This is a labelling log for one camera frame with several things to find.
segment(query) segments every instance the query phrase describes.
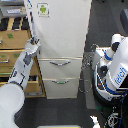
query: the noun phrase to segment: floor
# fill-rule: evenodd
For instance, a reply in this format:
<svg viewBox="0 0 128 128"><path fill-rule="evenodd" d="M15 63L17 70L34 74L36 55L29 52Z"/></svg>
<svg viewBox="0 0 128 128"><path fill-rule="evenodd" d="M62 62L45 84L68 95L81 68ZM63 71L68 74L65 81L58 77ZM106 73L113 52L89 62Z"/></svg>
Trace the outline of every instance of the floor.
<svg viewBox="0 0 128 128"><path fill-rule="evenodd" d="M104 0L104 3L102 0L92 0L85 52L92 52L91 46L93 44L100 47L110 46L111 37L114 33L126 36L120 23L120 12L127 7L127 0L123 3L121 0ZM88 71L83 69L79 84L83 91L84 89L86 91L87 75ZM20 128L36 128L45 125L79 125L82 128L92 128L93 122L90 116L95 115L98 117L101 128L103 128L106 120L100 109L89 107L91 105L88 106L86 94L79 91L77 99L26 99L22 115L16 124Z"/></svg>

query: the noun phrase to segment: white robot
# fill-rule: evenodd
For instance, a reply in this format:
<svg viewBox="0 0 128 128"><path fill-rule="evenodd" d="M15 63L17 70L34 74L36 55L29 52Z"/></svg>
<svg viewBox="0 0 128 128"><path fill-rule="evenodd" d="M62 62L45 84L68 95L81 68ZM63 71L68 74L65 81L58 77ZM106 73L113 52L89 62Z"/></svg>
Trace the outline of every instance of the white robot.
<svg viewBox="0 0 128 128"><path fill-rule="evenodd" d="M18 128L14 123L15 115L24 104L24 90L33 64L32 58L37 55L40 46L39 40L27 41L25 51L18 57L8 83L0 88L0 128Z"/></svg>
<svg viewBox="0 0 128 128"><path fill-rule="evenodd" d="M92 69L94 70L94 93L105 103L114 105L128 90L128 37L112 36L111 47L96 48Z"/></svg>

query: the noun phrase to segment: drawer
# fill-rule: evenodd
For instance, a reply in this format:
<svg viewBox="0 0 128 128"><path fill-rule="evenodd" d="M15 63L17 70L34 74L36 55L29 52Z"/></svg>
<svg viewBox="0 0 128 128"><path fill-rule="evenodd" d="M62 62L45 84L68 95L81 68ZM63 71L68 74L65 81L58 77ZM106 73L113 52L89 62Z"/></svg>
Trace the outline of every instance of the drawer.
<svg viewBox="0 0 128 128"><path fill-rule="evenodd" d="M44 79L47 99L77 98L79 79Z"/></svg>
<svg viewBox="0 0 128 128"><path fill-rule="evenodd" d="M82 58L38 60L42 78L67 78L79 77L82 66Z"/></svg>
<svg viewBox="0 0 128 128"><path fill-rule="evenodd" d="M10 76L13 67L0 67L0 76ZM30 76L39 75L38 69L35 65L32 66Z"/></svg>
<svg viewBox="0 0 128 128"><path fill-rule="evenodd" d="M0 49L20 49L24 48L29 39L27 30L0 31Z"/></svg>
<svg viewBox="0 0 128 128"><path fill-rule="evenodd" d="M0 87L7 83L8 77L3 77L2 79L5 80L5 82L0 82ZM36 76L36 79L28 81L26 90L24 92L25 92L25 96L42 95L42 89L40 87L38 76Z"/></svg>
<svg viewBox="0 0 128 128"><path fill-rule="evenodd" d="M14 66L20 53L24 50L0 50L0 67Z"/></svg>

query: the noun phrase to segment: label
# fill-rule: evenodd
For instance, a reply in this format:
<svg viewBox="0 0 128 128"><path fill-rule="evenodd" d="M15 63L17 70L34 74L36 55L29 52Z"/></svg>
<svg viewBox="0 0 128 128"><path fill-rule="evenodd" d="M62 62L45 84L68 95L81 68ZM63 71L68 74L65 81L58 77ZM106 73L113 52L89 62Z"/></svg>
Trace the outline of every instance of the label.
<svg viewBox="0 0 128 128"><path fill-rule="evenodd" d="M13 54L14 55L14 58L18 58L19 57L19 53L17 53L17 54Z"/></svg>
<svg viewBox="0 0 128 128"><path fill-rule="evenodd" d="M24 15L27 14L25 7L22 7L22 8L20 9L20 14L24 14Z"/></svg>
<svg viewBox="0 0 128 128"><path fill-rule="evenodd" d="M8 68L8 69L12 70L12 69L13 69L13 67L10 67L10 68Z"/></svg>
<svg viewBox="0 0 128 128"><path fill-rule="evenodd" d="M14 38L12 33L8 33L7 36L8 36L9 39L13 39Z"/></svg>
<svg viewBox="0 0 128 128"><path fill-rule="evenodd" d="M9 14L20 14L20 9L11 9L7 10Z"/></svg>
<svg viewBox="0 0 128 128"><path fill-rule="evenodd" d="M121 86L121 84L123 83L127 74L128 74L128 71L126 70L126 68L124 68L123 65L120 64L118 66L118 69L116 70L116 73L114 74L114 76L112 78L112 80L115 83L115 85L117 86L117 88L119 88Z"/></svg>
<svg viewBox="0 0 128 128"><path fill-rule="evenodd" d="M49 5L47 3L38 3L37 8L40 17L49 17Z"/></svg>
<svg viewBox="0 0 128 128"><path fill-rule="evenodd" d="M5 55L1 55L1 58L5 58L6 56Z"/></svg>

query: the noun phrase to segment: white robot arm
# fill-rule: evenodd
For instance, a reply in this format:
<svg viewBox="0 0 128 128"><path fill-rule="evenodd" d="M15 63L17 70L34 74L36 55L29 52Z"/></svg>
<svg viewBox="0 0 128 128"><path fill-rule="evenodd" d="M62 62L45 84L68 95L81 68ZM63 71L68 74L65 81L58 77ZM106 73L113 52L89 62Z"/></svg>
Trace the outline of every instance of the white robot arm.
<svg viewBox="0 0 128 128"><path fill-rule="evenodd" d="M124 36L121 36L120 34L114 34L112 36L112 40L111 40L111 47L108 47L107 50L103 49L104 52L104 56L100 59L100 68L101 70L106 70L106 68L108 69L113 56L119 46L119 44L121 43L121 41L124 39Z"/></svg>
<svg viewBox="0 0 128 128"><path fill-rule="evenodd" d="M14 123L15 114L24 104L24 90L26 89L30 70L40 48L39 40L27 41L25 51L18 57L8 83L0 88L0 128L18 128Z"/></svg>

